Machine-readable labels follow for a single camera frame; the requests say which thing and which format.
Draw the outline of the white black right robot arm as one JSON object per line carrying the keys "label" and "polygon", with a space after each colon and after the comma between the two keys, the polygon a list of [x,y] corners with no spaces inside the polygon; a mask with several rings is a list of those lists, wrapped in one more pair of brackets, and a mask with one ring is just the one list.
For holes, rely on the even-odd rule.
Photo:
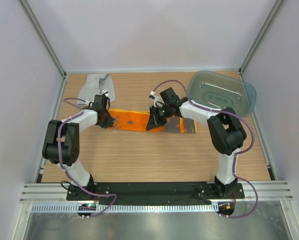
{"label": "white black right robot arm", "polygon": [[247,138],[235,111],[230,107],[223,110],[208,108],[188,97],[179,98],[171,87],[162,91],[160,96],[152,91],[149,98],[153,105],[149,108],[146,131],[165,126],[169,118],[176,116],[208,127],[212,145],[219,153],[214,191],[220,198],[231,196],[238,182],[234,174],[235,156]]}

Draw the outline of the light grey panda towel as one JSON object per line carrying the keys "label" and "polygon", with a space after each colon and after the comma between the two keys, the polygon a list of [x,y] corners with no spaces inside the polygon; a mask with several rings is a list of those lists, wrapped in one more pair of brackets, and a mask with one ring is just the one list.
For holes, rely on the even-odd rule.
{"label": "light grey panda towel", "polygon": [[85,84],[81,87],[78,93],[77,104],[84,106],[86,103],[93,102],[95,95],[105,94],[110,102],[116,100],[115,88],[112,77],[109,73],[103,74],[88,74]]}

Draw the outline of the orange yellow grey giraffe towel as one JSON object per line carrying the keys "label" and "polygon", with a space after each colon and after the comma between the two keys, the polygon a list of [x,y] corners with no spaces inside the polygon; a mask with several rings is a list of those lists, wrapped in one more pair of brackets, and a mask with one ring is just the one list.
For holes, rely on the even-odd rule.
{"label": "orange yellow grey giraffe towel", "polygon": [[[146,126],[150,118],[148,111],[135,111],[113,108],[109,110],[110,115],[115,119],[112,129],[146,132]],[[172,116],[167,119],[163,126],[149,130],[153,133],[178,133],[178,134],[195,134],[197,124],[194,120]]]}

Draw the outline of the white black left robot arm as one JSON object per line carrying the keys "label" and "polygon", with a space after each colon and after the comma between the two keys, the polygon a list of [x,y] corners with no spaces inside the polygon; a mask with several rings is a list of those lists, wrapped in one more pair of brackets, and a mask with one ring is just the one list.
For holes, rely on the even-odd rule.
{"label": "white black left robot arm", "polygon": [[96,196],[96,186],[92,175],[87,172],[79,160],[80,134],[91,126],[102,129],[112,127],[114,118],[109,113],[110,99],[107,93],[96,94],[93,101],[79,113],[63,120],[50,120],[47,125],[42,147],[42,157],[60,167],[78,194],[84,200]]}

